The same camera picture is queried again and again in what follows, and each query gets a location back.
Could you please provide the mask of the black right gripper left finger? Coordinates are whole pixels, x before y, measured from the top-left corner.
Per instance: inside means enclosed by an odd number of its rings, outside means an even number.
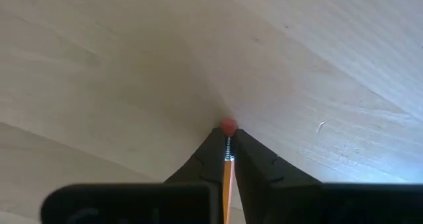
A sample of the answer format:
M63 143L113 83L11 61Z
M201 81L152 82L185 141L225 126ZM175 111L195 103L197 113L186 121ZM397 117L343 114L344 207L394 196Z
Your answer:
M182 197L174 221L195 224L224 224L223 200L225 136L220 128L212 129L193 155L169 178Z

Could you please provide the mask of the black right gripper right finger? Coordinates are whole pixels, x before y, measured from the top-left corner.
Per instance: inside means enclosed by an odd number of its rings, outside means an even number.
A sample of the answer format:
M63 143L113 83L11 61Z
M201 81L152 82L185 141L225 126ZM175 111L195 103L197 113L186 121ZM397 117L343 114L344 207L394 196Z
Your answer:
M423 184L321 182L244 130L235 148L247 224L423 224Z

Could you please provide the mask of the orange pencil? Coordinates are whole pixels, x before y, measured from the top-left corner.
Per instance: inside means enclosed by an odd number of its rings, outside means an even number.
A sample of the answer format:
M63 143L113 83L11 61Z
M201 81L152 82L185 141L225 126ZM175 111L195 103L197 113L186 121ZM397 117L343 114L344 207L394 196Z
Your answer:
M222 207L223 224L229 224L231 212L231 195L234 175L235 155L233 151L233 136L237 131L237 123L232 118L224 118L221 121L221 129L225 138L224 168L223 168L223 188Z

